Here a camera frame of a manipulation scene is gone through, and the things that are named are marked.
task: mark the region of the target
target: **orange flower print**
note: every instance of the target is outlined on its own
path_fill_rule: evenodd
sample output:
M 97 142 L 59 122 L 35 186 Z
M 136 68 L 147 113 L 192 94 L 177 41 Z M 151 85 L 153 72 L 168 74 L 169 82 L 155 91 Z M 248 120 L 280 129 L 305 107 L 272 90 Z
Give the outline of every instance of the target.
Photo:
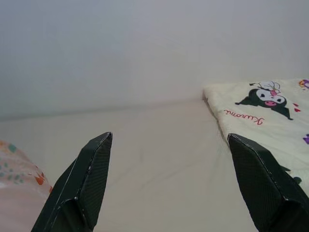
M 41 175 L 38 174 L 38 177 L 35 176 L 34 178 L 35 178 L 35 180 L 38 182 L 39 185 L 42 185 L 42 184 L 44 183 L 44 180 L 45 180 L 45 178 L 44 178 L 44 173 L 42 173 Z

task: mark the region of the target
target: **kuromi blanket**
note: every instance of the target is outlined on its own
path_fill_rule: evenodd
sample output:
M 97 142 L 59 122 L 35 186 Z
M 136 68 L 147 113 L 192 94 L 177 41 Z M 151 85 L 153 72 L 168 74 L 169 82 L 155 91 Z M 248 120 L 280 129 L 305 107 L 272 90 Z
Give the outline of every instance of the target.
M 309 80 L 217 84 L 204 92 L 226 139 L 236 133 L 264 146 L 309 196 Z

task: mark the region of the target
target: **pink fabric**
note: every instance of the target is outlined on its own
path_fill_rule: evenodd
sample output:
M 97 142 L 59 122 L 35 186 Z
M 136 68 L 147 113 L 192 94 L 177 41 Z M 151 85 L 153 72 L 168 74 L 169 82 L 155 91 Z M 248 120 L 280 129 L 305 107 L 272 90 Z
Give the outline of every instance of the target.
M 30 231 L 52 187 L 14 145 L 0 141 L 0 231 Z

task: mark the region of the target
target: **kuromi print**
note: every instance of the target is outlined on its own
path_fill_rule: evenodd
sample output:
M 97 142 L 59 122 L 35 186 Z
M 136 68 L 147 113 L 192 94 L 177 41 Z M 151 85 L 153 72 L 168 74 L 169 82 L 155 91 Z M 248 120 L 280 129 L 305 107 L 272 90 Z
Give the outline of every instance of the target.
M 250 90 L 247 97 L 242 101 L 236 102 L 236 105 L 252 105 L 270 108 L 271 110 L 293 120 L 290 117 L 290 111 L 286 108 L 287 100 L 280 93 L 280 85 L 276 82 L 267 81 L 252 83 L 250 86 L 257 86 Z

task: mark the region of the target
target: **teal print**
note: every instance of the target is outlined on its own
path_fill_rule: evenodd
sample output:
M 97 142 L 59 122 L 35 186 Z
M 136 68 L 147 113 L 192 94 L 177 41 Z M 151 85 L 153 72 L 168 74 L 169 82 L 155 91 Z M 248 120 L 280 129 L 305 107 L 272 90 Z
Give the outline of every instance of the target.
M 14 152 L 16 151 L 16 149 L 17 149 L 16 146 L 14 146 L 13 144 L 10 144 L 10 145 L 9 145 L 9 150 L 10 150 L 11 152 L 14 153 Z

